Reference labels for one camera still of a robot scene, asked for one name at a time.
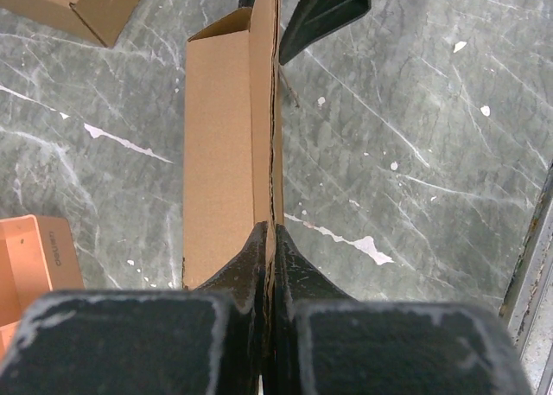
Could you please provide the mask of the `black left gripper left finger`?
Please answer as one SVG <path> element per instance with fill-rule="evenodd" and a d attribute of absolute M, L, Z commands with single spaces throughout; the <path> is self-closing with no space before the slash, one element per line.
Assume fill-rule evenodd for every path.
<path fill-rule="evenodd" d="M 195 290 L 55 291 L 24 313 L 4 394 L 255 394 L 267 226 Z"/>

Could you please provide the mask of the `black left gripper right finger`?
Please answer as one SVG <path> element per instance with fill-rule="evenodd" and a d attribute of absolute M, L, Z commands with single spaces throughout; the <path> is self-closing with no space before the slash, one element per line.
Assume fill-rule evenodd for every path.
<path fill-rule="evenodd" d="M 276 227 L 279 394 L 528 394 L 499 318 L 465 303 L 359 301 Z"/>

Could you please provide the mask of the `cardboard box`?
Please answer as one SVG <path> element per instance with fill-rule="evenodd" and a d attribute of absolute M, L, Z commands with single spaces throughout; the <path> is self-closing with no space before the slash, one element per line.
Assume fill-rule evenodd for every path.
<path fill-rule="evenodd" d="M 255 0 L 186 47 L 183 283 L 203 284 L 259 222 L 283 221 L 281 0 Z"/>

